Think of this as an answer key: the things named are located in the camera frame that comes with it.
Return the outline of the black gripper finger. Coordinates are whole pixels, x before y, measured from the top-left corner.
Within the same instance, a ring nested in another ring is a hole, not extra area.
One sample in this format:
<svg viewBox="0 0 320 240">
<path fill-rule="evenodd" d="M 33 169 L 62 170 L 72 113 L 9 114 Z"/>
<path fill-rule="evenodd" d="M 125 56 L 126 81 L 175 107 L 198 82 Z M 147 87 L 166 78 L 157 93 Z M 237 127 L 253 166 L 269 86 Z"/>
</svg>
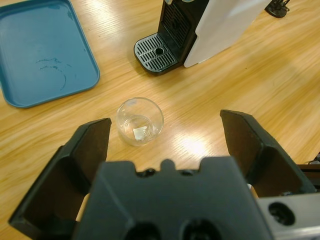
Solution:
<svg viewBox="0 0 320 240">
<path fill-rule="evenodd" d="M 303 171 L 252 115 L 223 109 L 220 117 L 228 152 L 260 198 L 316 193 Z"/>
<path fill-rule="evenodd" d="M 99 165 L 106 161 L 112 121 L 77 128 L 60 146 L 8 220 L 29 238 L 70 238 Z"/>
</svg>

